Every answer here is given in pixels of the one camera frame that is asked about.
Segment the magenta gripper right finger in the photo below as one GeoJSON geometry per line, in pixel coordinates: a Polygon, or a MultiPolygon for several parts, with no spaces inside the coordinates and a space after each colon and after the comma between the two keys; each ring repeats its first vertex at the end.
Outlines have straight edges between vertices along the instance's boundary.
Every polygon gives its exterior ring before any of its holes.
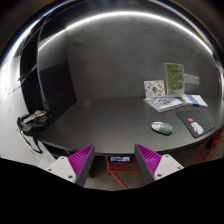
{"type": "Polygon", "coordinates": [[[183,169],[183,166],[171,155],[160,155],[140,144],[135,145],[134,153],[145,184],[153,183],[183,169]]]}

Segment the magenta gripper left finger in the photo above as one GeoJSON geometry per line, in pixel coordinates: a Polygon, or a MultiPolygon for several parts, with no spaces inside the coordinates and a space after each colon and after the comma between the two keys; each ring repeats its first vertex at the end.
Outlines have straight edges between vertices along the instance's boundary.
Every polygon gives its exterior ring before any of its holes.
{"type": "Polygon", "coordinates": [[[47,171],[83,187],[88,177],[94,156],[95,147],[90,145],[69,157],[60,156],[47,168],[47,171]]]}

